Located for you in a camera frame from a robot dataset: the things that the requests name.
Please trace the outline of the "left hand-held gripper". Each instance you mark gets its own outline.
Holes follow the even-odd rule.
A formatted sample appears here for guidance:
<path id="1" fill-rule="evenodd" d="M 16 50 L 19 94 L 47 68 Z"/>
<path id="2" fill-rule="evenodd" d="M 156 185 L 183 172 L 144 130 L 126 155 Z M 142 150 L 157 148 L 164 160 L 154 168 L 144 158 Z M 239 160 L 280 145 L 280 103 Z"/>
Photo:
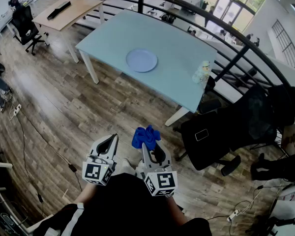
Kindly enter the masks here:
<path id="1" fill-rule="evenodd" d="M 88 183 L 106 186 L 115 171 L 116 162 L 113 157 L 118 147 L 118 135 L 107 135 L 96 140 L 90 154 L 83 162 L 82 178 Z"/>

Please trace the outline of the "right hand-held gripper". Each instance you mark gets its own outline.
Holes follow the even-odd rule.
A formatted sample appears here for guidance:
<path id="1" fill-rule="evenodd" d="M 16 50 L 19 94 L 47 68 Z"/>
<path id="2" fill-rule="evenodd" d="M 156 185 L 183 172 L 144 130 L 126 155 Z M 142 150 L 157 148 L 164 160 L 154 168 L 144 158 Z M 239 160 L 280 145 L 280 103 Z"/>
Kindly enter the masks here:
<path id="1" fill-rule="evenodd" d="M 171 165 L 171 154 L 160 145 L 155 146 L 155 160 L 145 143 L 142 144 L 143 162 L 145 165 L 144 183 L 152 196 L 165 196 L 177 189 L 177 172 Z"/>

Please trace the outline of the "blue cloth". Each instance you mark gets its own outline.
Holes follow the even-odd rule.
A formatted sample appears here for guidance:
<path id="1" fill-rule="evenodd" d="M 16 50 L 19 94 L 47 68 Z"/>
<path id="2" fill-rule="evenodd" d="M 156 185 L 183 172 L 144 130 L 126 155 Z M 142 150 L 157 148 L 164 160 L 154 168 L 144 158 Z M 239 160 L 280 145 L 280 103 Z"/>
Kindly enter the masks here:
<path id="1" fill-rule="evenodd" d="M 131 144 L 136 149 L 143 148 L 143 144 L 145 144 L 148 150 L 154 150 L 156 141 L 160 140 L 160 132 L 154 130 L 152 125 L 149 125 L 147 128 L 138 127 L 135 130 Z"/>

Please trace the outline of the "big light blue plate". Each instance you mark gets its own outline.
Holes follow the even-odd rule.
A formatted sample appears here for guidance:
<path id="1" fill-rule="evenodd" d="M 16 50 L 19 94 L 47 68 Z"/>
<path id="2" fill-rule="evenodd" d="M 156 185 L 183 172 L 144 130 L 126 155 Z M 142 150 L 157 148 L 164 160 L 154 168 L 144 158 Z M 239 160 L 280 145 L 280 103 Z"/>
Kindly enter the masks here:
<path id="1" fill-rule="evenodd" d="M 126 63 L 132 71 L 144 73 L 157 66 L 158 58 L 147 49 L 136 48 L 126 55 Z"/>

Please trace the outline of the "person's right forearm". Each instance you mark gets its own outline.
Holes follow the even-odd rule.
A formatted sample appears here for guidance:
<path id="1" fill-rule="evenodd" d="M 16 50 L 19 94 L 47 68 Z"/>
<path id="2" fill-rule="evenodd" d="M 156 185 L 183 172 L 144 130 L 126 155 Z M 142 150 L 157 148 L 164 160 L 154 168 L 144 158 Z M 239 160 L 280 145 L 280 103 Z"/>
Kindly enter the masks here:
<path id="1" fill-rule="evenodd" d="M 177 226 L 182 226 L 188 222 L 188 219 L 185 217 L 178 205 L 175 203 L 172 196 L 167 197 L 166 202 L 171 218 L 174 220 Z"/>

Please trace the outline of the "person's left forearm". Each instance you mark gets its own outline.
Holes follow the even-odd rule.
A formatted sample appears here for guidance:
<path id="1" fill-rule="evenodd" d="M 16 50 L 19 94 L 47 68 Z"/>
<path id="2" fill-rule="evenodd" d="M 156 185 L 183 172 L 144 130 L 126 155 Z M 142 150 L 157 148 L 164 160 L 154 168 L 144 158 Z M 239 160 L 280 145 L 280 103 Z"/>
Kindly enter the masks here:
<path id="1" fill-rule="evenodd" d="M 83 203 L 87 204 L 95 195 L 97 191 L 97 185 L 88 183 L 85 188 L 82 190 L 80 195 L 75 199 L 74 203 Z"/>

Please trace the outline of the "person's light trousers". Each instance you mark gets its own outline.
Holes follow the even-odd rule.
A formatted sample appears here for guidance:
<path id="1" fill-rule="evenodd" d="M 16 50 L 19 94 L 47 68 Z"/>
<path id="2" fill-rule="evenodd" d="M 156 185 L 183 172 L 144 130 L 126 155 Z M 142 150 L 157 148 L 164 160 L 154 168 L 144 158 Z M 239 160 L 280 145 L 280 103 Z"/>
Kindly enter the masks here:
<path id="1" fill-rule="evenodd" d="M 136 169 L 134 169 L 130 165 L 129 161 L 125 158 L 121 162 L 119 174 L 126 173 L 126 174 L 133 175 L 139 179 L 145 179 L 144 169 L 145 169 L 145 165 L 143 163 L 143 160 L 141 160 L 139 164 L 137 165 Z"/>

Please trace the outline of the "black office chair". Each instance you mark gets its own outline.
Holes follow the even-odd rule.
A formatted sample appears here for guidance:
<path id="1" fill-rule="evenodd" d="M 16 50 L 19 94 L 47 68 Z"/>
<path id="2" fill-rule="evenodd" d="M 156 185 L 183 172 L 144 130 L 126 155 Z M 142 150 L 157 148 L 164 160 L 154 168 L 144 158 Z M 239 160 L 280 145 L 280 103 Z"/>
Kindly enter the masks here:
<path id="1" fill-rule="evenodd" d="M 208 137 L 197 142 L 195 134 L 204 129 Z M 185 121 L 179 132 L 185 154 L 196 170 L 220 163 L 226 176 L 241 163 L 241 158 L 225 161 L 222 157 L 242 147 L 273 142 L 277 126 L 269 96 L 253 86 L 237 102 Z"/>
<path id="2" fill-rule="evenodd" d="M 45 41 L 41 39 L 42 36 L 32 20 L 33 16 L 31 13 L 31 7 L 21 5 L 13 12 L 11 23 L 19 34 L 19 37 L 17 35 L 14 37 L 23 46 L 31 42 L 25 51 L 28 53 L 29 48 L 31 48 L 31 54 L 34 56 L 34 48 L 36 44 L 44 43 Z"/>
<path id="3" fill-rule="evenodd" d="M 295 87 L 276 85 L 267 89 L 278 127 L 295 123 Z"/>

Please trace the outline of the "black smartphone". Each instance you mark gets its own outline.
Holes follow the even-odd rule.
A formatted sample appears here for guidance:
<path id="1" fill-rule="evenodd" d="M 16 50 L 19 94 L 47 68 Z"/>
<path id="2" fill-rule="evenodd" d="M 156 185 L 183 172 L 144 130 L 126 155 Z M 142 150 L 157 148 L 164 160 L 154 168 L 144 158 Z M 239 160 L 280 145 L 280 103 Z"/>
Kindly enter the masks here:
<path id="1" fill-rule="evenodd" d="M 197 142 L 201 141 L 207 137 L 208 137 L 208 130 L 207 129 L 201 130 L 195 134 L 195 138 L 196 138 Z"/>

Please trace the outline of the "person's black shirt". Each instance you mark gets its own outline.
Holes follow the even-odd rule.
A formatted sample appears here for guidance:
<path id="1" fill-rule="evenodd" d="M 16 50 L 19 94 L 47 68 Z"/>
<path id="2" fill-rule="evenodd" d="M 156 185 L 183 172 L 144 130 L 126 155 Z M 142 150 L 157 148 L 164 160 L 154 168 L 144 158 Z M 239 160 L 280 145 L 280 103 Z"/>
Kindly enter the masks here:
<path id="1" fill-rule="evenodd" d="M 130 174 L 112 176 L 97 186 L 87 203 L 64 206 L 43 221 L 33 236 L 212 236 L 203 218 L 177 226 L 165 196 L 154 197 L 144 182 Z"/>

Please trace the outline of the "white patterned plush toy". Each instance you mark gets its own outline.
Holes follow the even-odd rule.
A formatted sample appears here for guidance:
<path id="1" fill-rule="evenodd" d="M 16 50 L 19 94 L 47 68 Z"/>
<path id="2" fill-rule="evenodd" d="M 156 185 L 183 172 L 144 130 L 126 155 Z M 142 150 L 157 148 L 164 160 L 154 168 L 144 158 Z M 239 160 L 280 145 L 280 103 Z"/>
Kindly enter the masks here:
<path id="1" fill-rule="evenodd" d="M 202 64 L 197 68 L 195 73 L 192 76 L 192 80 L 194 83 L 202 83 L 205 84 L 208 82 L 210 76 L 211 68 L 210 61 L 203 61 Z"/>

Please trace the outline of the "wooden desk with white legs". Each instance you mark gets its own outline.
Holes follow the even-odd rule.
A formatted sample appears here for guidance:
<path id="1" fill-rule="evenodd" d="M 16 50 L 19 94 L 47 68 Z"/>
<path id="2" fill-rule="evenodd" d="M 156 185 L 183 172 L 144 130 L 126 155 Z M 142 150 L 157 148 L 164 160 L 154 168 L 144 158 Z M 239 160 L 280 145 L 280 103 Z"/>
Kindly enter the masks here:
<path id="1" fill-rule="evenodd" d="M 47 18 L 55 9 L 65 3 L 70 3 L 70 5 L 61 11 L 54 19 Z M 58 0 L 56 3 L 38 14 L 32 21 L 37 27 L 47 27 L 59 32 L 73 60 L 78 63 L 79 59 L 76 55 L 75 48 L 71 45 L 70 38 L 66 36 L 65 31 L 78 20 L 96 9 L 99 12 L 100 23 L 103 24 L 105 22 L 105 18 L 103 1 L 101 0 Z"/>

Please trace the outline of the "long black bar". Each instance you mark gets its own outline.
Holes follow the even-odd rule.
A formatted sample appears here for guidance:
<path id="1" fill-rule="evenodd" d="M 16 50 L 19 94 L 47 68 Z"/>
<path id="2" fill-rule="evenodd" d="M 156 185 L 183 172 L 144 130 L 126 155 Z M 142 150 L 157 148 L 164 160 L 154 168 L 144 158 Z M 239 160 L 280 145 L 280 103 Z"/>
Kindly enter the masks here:
<path id="1" fill-rule="evenodd" d="M 71 5 L 71 1 L 65 1 L 56 7 L 53 12 L 47 17 L 47 20 L 52 20 L 57 17 L 62 11 L 68 8 Z"/>

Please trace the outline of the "light blue table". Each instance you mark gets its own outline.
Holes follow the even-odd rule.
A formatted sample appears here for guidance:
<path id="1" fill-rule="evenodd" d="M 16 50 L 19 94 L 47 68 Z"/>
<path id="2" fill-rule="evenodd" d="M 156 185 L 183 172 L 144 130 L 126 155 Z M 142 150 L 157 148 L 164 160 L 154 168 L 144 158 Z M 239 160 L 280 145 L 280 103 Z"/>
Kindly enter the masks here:
<path id="1" fill-rule="evenodd" d="M 249 40 L 233 27 L 229 26 L 227 23 L 183 0 L 162 1 L 178 5 L 189 12 L 209 19 L 209 21 L 217 24 L 242 43 L 239 49 L 236 49 L 235 46 L 229 44 L 226 40 L 217 36 L 205 27 L 202 27 L 199 24 L 184 18 L 183 16 L 179 16 L 178 14 L 170 12 L 164 8 L 154 6 L 145 2 L 145 0 L 132 0 L 132 3 L 138 7 L 135 10 L 137 13 L 143 14 L 144 7 L 161 11 L 166 15 L 173 16 L 176 19 L 180 19 L 185 23 L 189 23 L 192 26 L 199 28 L 205 33 L 216 38 L 216 42 L 218 44 L 222 44 L 228 50 L 232 51 L 232 53 L 228 55 L 227 52 L 223 51 L 221 48 L 216 48 L 218 55 L 225 59 L 227 63 L 222 64 L 217 60 L 215 61 L 215 64 L 219 67 L 219 69 L 215 69 L 213 71 L 215 76 L 215 85 L 210 86 L 210 89 L 215 91 L 215 93 L 225 101 L 231 102 L 231 96 L 235 96 L 236 100 L 240 99 L 240 97 L 244 95 L 244 89 L 249 89 L 252 86 L 258 86 L 262 88 L 265 93 L 268 93 L 267 89 L 269 87 L 275 85 L 295 87 L 295 84 L 291 84 L 288 81 L 288 76 L 295 73 L 294 69 L 280 68 L 278 62 L 272 61 L 251 40 Z"/>

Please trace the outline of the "large glass window front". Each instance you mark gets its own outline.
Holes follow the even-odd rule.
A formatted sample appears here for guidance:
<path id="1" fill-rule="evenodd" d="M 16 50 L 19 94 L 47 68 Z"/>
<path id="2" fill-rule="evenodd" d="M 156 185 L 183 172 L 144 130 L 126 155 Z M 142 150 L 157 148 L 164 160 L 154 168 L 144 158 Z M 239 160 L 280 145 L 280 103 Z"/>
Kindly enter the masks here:
<path id="1" fill-rule="evenodd" d="M 244 32 L 265 0 L 202 0 L 202 9 Z"/>

